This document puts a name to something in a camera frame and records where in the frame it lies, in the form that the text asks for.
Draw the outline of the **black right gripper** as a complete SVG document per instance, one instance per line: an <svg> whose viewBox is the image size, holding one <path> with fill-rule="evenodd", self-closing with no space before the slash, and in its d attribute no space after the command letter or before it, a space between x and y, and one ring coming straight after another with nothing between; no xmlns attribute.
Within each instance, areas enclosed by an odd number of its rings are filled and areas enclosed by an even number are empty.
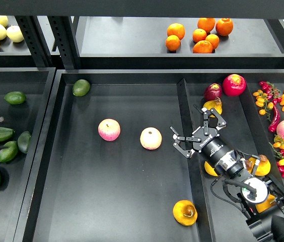
<svg viewBox="0 0 284 242"><path fill-rule="evenodd" d="M202 154L213 168L231 168L236 164L234 149L224 141L218 131L226 127L227 122L215 108L200 108L193 105L202 114L203 124L192 136L181 136L172 126L173 147L185 158L190 159L195 151Z"/></svg>

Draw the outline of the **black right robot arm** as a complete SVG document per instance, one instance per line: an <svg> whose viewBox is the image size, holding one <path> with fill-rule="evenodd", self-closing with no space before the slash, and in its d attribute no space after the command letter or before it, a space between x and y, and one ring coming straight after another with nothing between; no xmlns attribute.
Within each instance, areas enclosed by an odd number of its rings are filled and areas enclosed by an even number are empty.
<svg viewBox="0 0 284 242"><path fill-rule="evenodd" d="M267 175L259 178L256 170L261 164L258 155L253 168L246 167L246 153L234 149L220 137L219 130L227 123L215 108L199 110L203 123L189 137L174 132L173 146L190 159L202 155L216 174L223 177L222 187L232 204L247 217L247 225L257 241L284 241L284 188L278 180Z"/></svg>

